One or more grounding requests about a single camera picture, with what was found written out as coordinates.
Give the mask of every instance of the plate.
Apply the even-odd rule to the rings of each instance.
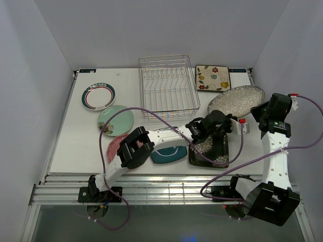
[[[195,73],[197,91],[225,92],[231,89],[228,67],[197,65]]]
[[[114,105],[103,110],[97,119],[97,126],[99,130],[103,128],[105,122],[108,121],[113,114],[125,108],[127,107],[122,105]],[[132,111],[124,111],[111,120],[111,122],[105,128],[104,134],[111,137],[123,135],[131,129],[133,121],[134,117]]]
[[[241,86],[225,91],[216,96],[207,106],[207,112],[220,110],[225,115],[243,117],[251,108],[262,104],[264,91],[257,86]]]
[[[115,158],[116,154],[117,154],[117,150],[120,148],[120,143],[121,141],[124,140],[125,137],[127,137],[128,134],[123,134],[120,136],[116,136],[107,146],[107,150],[106,150],[106,156],[107,156],[107,161],[108,164],[110,164],[113,159]]]
[[[82,95],[83,105],[94,111],[100,111],[110,106],[116,98],[116,92],[107,83],[95,83],[85,89]]]
[[[150,155],[156,164],[166,164],[182,159],[187,155],[185,146],[174,146],[152,152]]]

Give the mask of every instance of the white table surface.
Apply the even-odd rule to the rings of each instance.
[[[247,73],[230,73],[232,87],[250,85]],[[84,90],[94,83],[109,83],[116,91],[114,105],[120,104],[127,107],[140,106],[139,75],[138,69],[97,69],[96,73],[79,73],[71,100],[64,119],[64,124],[53,156],[51,174],[98,174],[102,172],[102,162],[98,147],[99,129],[97,118],[100,112],[86,109],[81,96]],[[201,108],[192,118],[170,122],[174,126],[181,126],[196,117],[207,115],[207,105],[218,94],[211,92],[198,92]],[[143,118],[141,111],[134,110],[134,125],[131,130],[138,126],[145,126],[147,130],[156,130],[165,125],[161,122],[149,123]],[[247,115],[246,121],[250,125],[250,133],[245,135],[244,148],[240,157],[229,168],[233,168],[252,159],[263,155],[260,140],[260,130],[251,114]],[[105,151],[113,138],[103,135],[102,147]],[[240,147],[240,136],[228,134],[229,156],[232,159]],[[169,164],[155,164],[148,158],[143,166],[129,171],[126,174],[136,175],[215,175],[225,169],[204,168],[191,165],[188,156]],[[263,161],[244,167],[233,174],[261,175]]]

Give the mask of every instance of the wire dish rack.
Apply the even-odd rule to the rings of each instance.
[[[141,107],[162,118],[191,117],[200,108],[188,55],[164,55],[139,59]],[[149,119],[156,119],[143,112]]]

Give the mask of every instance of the cable tie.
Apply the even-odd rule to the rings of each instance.
[[[184,138],[183,137],[183,134],[182,134],[182,132],[181,132],[181,130],[180,129],[178,129],[178,133],[177,133],[179,136],[180,136],[180,138]]]
[[[288,155],[288,151],[284,150],[282,147],[279,147],[279,149],[281,150],[282,153],[284,153],[285,155]]]

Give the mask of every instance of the black bracket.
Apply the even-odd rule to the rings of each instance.
[[[131,132],[120,143],[117,155],[121,159],[121,167],[135,169],[145,163],[153,151],[154,143],[148,137],[149,132],[141,126]]]
[[[271,99],[264,104],[251,109],[251,113],[259,123],[261,138],[269,131],[291,137],[291,126],[284,122],[292,107],[290,96],[274,93]]]
[[[192,133],[193,143],[204,142],[210,135],[231,133],[231,118],[237,120],[237,117],[231,114],[225,116],[221,111],[213,110],[205,118],[195,118],[185,127]]]
[[[111,187],[111,190],[122,196],[122,187]],[[94,175],[90,176],[87,187],[80,188],[77,199],[79,203],[105,203],[108,200],[111,200],[111,203],[121,202],[121,198],[112,194],[110,191],[99,192],[99,189],[95,185]]]
[[[235,189],[239,178],[250,179],[250,176],[235,175],[230,185]],[[278,226],[283,226],[300,202],[298,193],[275,187],[273,183],[260,183],[245,199],[243,206],[235,207],[239,214],[249,215]]]

